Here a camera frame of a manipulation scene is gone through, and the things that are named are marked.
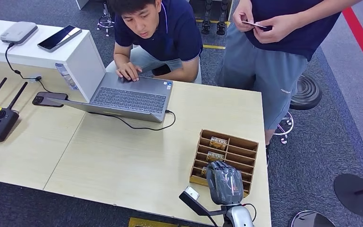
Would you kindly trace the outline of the person's right hand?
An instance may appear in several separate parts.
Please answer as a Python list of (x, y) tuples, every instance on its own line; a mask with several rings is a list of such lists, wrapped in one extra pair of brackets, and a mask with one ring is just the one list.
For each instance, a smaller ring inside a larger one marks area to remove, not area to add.
[(252, 15), (252, 3), (250, 0), (240, 0), (234, 13), (233, 22), (241, 32), (247, 32), (254, 28), (251, 24), (245, 24), (243, 21), (254, 23)]
[(131, 62), (122, 64), (117, 70), (116, 73), (120, 78), (126, 79), (127, 81), (139, 81), (139, 73), (142, 72), (142, 69), (139, 66), (132, 64)]

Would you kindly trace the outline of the person's left hand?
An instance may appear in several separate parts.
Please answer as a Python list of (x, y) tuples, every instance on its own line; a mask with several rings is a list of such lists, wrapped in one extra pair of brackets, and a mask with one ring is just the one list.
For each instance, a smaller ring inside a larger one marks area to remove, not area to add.
[(261, 26), (271, 26), (269, 31), (263, 31), (258, 27), (254, 28), (255, 38), (262, 44), (276, 43), (281, 41), (295, 29), (299, 24), (299, 13), (276, 16), (258, 22)]

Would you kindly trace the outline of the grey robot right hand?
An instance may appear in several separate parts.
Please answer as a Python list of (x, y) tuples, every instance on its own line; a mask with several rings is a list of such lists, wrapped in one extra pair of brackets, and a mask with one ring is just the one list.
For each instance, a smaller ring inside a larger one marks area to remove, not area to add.
[(241, 171), (224, 161), (212, 161), (207, 166), (206, 179), (215, 204), (241, 203), (244, 194)]

